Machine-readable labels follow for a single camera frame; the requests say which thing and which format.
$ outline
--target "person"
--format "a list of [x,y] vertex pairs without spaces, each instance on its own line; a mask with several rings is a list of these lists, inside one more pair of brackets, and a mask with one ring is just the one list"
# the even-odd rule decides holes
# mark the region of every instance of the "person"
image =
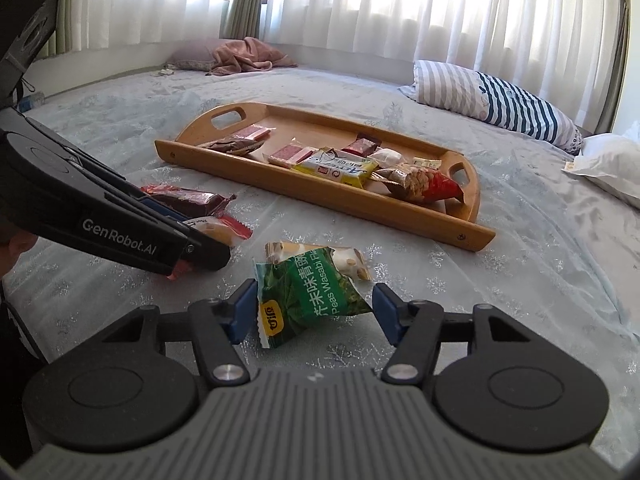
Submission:
[[[37,240],[36,235],[17,228],[0,216],[0,279]],[[20,326],[20,319],[7,301],[0,282],[0,457],[13,468],[31,455],[22,414],[22,391],[29,379],[46,364],[39,350],[35,351],[34,345],[24,341],[27,335]]]

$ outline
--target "wooden tray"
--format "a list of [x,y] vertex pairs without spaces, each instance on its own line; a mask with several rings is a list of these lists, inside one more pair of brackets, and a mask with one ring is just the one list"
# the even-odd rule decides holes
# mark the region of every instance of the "wooden tray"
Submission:
[[[237,112],[241,121],[223,129],[212,124],[213,118],[230,112]],[[196,147],[254,123],[275,129],[264,145],[248,157]],[[300,143],[316,148],[344,148],[361,132],[379,138],[384,148],[401,152],[408,160],[413,160],[414,156],[439,158],[442,161],[440,171],[449,176],[464,171],[468,179],[468,184],[463,186],[465,203],[451,199],[444,201],[444,206],[442,202],[429,207],[418,206],[389,196],[386,187],[379,182],[369,182],[366,189],[357,189],[267,164],[265,160],[265,155],[289,144],[294,137]],[[260,187],[469,251],[479,251],[495,236],[491,229],[475,224],[480,205],[478,176],[462,154],[373,126],[293,108],[238,103],[202,114],[174,142],[156,140],[156,150],[162,160],[172,164]]]

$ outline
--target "wall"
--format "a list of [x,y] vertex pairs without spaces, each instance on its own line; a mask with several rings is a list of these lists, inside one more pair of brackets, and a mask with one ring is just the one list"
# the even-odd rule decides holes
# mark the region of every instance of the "wall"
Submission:
[[24,78],[51,96],[122,72],[162,65],[182,44],[151,43],[69,52],[35,61]]
[[[207,40],[216,44],[222,40]],[[46,96],[109,78],[124,72],[156,68],[185,42],[153,43],[81,50],[34,62],[25,79]],[[413,63],[367,54],[352,54],[324,48],[275,45],[300,66],[347,73],[398,84],[414,81]]]
[[629,50],[625,79],[613,133],[623,134],[634,121],[640,121],[640,0],[630,1]]

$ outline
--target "striped pillow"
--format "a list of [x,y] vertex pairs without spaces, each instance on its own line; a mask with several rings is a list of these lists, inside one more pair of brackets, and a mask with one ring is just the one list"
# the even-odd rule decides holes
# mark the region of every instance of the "striped pillow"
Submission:
[[582,135],[545,100],[491,75],[449,63],[416,61],[414,84],[400,89],[416,102],[520,132],[575,155]]

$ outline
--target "bed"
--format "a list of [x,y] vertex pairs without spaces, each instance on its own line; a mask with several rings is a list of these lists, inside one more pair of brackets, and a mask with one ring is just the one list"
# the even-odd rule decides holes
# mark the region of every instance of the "bed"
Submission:
[[[153,140],[173,139],[200,113],[240,101],[375,124],[463,152],[481,179],[478,222],[497,236],[469,253],[159,159]],[[616,467],[638,450],[639,215],[563,174],[570,157],[557,148],[416,104],[393,85],[306,69],[224,78],[143,73],[61,94],[30,115],[139,186],[236,193],[229,211],[254,229],[225,269],[176,282],[40,240],[5,285],[50,360],[142,304],[175,312],[226,296],[254,275],[253,260],[264,259],[267,242],[353,246],[366,256],[374,280],[403,298],[436,301],[452,312],[493,303],[591,367],[610,393],[594,449]],[[371,286],[358,287],[370,300]],[[379,370],[392,352],[372,314],[323,321],[275,350],[262,349],[256,331],[238,352],[252,373],[269,365]],[[444,345],[438,366],[463,351]],[[189,345],[171,344],[167,353],[196,371]]]

